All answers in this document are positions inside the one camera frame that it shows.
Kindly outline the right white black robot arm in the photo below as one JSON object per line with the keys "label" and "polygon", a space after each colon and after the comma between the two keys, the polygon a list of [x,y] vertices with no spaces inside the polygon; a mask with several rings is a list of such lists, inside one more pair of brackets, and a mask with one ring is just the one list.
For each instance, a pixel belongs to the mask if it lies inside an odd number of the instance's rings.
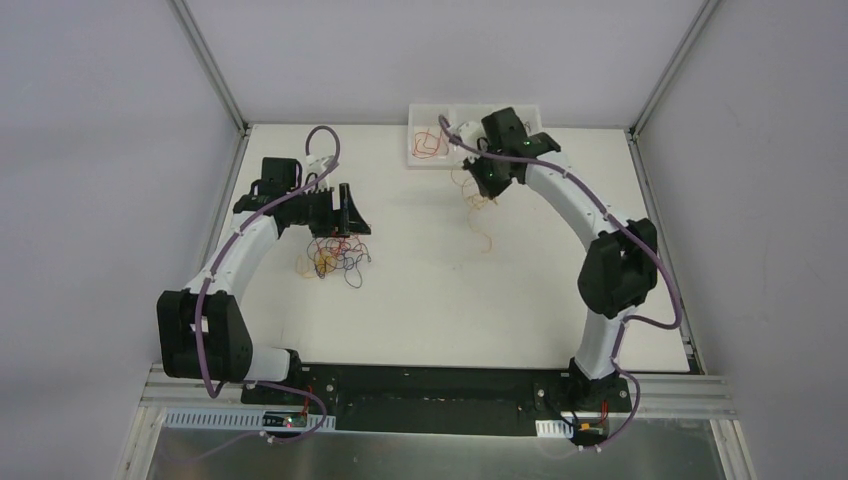
{"label": "right white black robot arm", "polygon": [[584,247],[577,287],[587,317],[565,393],[568,406],[595,408],[618,391],[615,361],[627,319],[658,283],[656,227],[647,218],[616,218],[610,204],[575,174],[562,147],[546,132],[528,133],[511,107],[444,132],[468,152],[462,167],[481,196],[494,200],[514,183],[525,185]]}

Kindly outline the aluminium frame rail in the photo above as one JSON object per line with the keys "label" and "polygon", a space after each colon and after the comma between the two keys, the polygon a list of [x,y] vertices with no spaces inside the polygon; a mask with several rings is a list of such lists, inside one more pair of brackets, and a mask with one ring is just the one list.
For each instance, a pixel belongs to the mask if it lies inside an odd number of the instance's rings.
{"label": "aluminium frame rail", "polygon": [[[637,417],[650,419],[735,420],[737,409],[726,380],[720,376],[637,373],[640,403]],[[245,404],[242,388],[223,387],[212,399],[200,380],[167,376],[160,364],[150,368],[139,405],[209,409],[266,409],[266,404]]]}

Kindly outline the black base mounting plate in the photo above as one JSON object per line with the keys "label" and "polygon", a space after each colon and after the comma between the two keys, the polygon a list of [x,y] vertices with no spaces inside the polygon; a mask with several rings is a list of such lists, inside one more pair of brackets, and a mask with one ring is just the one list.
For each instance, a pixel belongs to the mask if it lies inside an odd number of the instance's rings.
{"label": "black base mounting plate", "polygon": [[[566,369],[497,369],[305,363],[278,390],[243,388],[241,402],[291,407],[337,431],[533,436],[539,421],[589,422],[632,409],[613,373],[585,380]],[[292,394],[290,388],[308,393]]]}

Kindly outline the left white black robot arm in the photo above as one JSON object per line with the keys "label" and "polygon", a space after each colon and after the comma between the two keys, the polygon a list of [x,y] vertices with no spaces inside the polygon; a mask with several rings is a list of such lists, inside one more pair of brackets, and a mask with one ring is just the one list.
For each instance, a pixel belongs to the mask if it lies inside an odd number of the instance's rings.
{"label": "left white black robot arm", "polygon": [[295,353],[251,338],[239,303],[265,255],[292,226],[316,238],[368,235],[347,183],[328,184],[333,156],[303,161],[266,157],[260,179],[233,207],[226,237],[201,271],[156,305],[162,363],[172,378],[226,383],[267,381],[281,404],[297,402],[305,378],[292,369]]}

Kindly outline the white three-compartment tray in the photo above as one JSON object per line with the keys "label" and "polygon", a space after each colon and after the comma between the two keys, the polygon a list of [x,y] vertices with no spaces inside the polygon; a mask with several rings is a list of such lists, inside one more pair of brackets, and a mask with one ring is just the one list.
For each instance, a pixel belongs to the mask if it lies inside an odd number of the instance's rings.
{"label": "white three-compartment tray", "polygon": [[[452,146],[438,124],[445,116],[452,128],[467,121],[477,121],[493,112],[510,107],[504,103],[429,104],[412,103],[408,107],[407,158],[409,169],[451,170],[468,154]],[[511,106],[532,135],[542,130],[539,107],[533,104]]]}

